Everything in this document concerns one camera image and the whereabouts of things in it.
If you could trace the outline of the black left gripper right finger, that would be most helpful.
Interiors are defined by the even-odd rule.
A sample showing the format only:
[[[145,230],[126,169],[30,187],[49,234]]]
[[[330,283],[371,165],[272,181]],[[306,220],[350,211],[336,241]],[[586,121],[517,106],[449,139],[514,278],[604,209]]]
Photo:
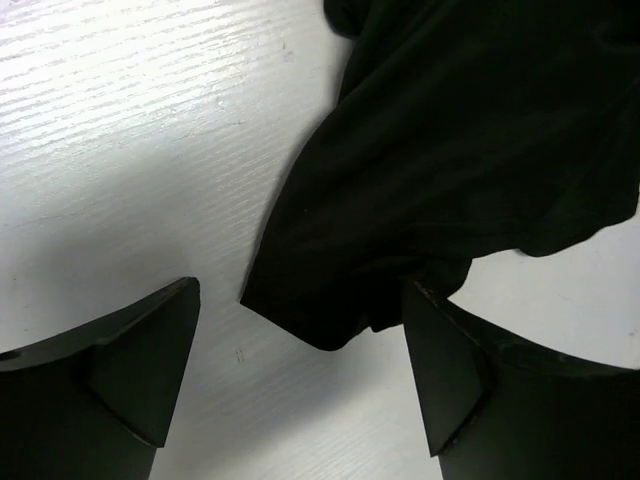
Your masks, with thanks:
[[[543,347],[416,285],[403,324],[446,479],[639,475],[639,374]]]

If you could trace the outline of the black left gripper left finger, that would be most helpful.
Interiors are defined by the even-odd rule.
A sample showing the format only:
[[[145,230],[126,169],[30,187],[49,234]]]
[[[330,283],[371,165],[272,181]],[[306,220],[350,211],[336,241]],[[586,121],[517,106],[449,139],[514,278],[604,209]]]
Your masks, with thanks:
[[[2,478],[148,478],[167,440],[199,312],[199,281],[185,277],[2,353]]]

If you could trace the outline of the black t-shirt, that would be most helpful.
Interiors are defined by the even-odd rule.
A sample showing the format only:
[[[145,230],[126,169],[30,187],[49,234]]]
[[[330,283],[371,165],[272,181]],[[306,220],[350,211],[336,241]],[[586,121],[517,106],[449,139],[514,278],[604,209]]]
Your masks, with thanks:
[[[327,1],[353,43],[337,103],[271,208],[241,304],[334,351],[416,281],[542,257],[639,201],[635,1]]]

